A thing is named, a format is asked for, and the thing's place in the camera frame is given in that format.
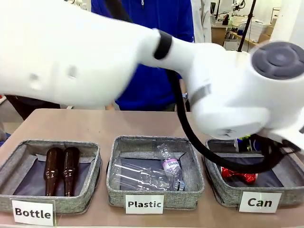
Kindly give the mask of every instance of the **black band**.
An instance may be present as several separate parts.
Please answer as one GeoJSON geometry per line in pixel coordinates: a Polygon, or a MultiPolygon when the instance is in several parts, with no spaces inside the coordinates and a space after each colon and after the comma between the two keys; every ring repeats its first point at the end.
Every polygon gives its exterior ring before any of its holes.
{"type": "Polygon", "coordinates": [[[171,44],[172,44],[172,36],[168,33],[165,33],[163,31],[159,31],[161,35],[160,42],[158,44],[158,47],[156,48],[156,51],[154,53],[154,58],[160,60],[167,56],[171,44]]]}

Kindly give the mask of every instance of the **sorting tray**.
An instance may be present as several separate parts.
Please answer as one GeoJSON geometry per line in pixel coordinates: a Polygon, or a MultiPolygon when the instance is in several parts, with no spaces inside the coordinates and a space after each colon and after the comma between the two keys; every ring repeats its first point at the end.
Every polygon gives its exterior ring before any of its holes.
{"type": "Polygon", "coordinates": [[[102,166],[100,147],[92,142],[27,140],[21,142],[0,168],[0,211],[12,212],[11,199],[33,202],[54,200],[57,214],[83,213],[98,183],[102,166]],[[77,147],[80,150],[74,197],[64,197],[63,180],[56,196],[45,196],[43,178],[46,154],[50,148],[77,147]]]}
{"type": "MultiPolygon", "coordinates": [[[[242,164],[260,162],[261,154],[216,153],[230,161],[242,164]]],[[[205,168],[217,201],[226,207],[237,207],[242,192],[279,192],[282,193],[280,206],[295,205],[304,202],[304,166],[295,154],[285,156],[272,170],[260,173],[254,184],[246,184],[238,177],[223,179],[220,167],[204,159],[205,168]]]]}
{"type": "Polygon", "coordinates": [[[153,136],[119,136],[115,139],[109,161],[106,184],[109,203],[124,207],[126,195],[164,195],[164,209],[195,209],[198,199],[204,191],[204,180],[199,160],[191,143],[185,138],[153,136]],[[110,182],[113,161],[127,158],[138,165],[161,167],[157,157],[157,146],[166,143],[175,158],[180,162],[185,182],[185,191],[134,191],[122,190],[117,182],[110,182]]]}

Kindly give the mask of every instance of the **brown glass bottle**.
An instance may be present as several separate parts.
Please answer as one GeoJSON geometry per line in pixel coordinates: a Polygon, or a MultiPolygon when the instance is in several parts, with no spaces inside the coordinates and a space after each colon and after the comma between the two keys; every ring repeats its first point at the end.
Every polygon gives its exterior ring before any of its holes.
{"type": "Polygon", "coordinates": [[[47,152],[47,160],[44,168],[44,180],[46,181],[46,196],[55,196],[58,180],[63,170],[63,151],[60,148],[52,148],[47,152]]]}
{"type": "Polygon", "coordinates": [[[78,178],[78,163],[80,151],[76,147],[68,147],[64,151],[65,164],[63,180],[65,183],[65,196],[74,196],[75,181],[78,178]]]}

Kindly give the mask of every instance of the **black pole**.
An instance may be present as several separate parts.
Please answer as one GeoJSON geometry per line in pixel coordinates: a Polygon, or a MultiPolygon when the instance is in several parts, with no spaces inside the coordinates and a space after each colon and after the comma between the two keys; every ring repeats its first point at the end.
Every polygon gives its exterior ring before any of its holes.
{"type": "Polygon", "coordinates": [[[219,17],[219,4],[220,4],[220,0],[218,0],[218,9],[217,9],[217,14],[215,15],[215,20],[217,20],[219,17]]]}
{"type": "Polygon", "coordinates": [[[246,26],[245,26],[245,29],[244,29],[244,32],[243,32],[241,43],[239,44],[239,47],[238,47],[238,50],[237,50],[238,52],[242,52],[242,48],[243,48],[243,45],[244,45],[244,42],[245,42],[246,34],[248,32],[249,24],[250,24],[251,19],[253,17],[253,10],[255,9],[256,1],[257,0],[253,0],[253,2],[252,2],[251,10],[250,10],[250,13],[248,15],[248,20],[247,20],[247,23],[246,23],[246,26]]]}

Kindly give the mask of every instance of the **label card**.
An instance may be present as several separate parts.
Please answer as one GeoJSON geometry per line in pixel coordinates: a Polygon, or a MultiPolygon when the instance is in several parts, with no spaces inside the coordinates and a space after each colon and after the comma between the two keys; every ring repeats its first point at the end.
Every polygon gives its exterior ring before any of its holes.
{"type": "Polygon", "coordinates": [[[261,193],[244,191],[239,212],[275,213],[281,193],[261,193]]]}
{"type": "Polygon", "coordinates": [[[16,223],[53,226],[53,204],[12,200],[16,223]]]}
{"type": "Polygon", "coordinates": [[[162,195],[126,195],[126,214],[162,214],[162,195]]]}

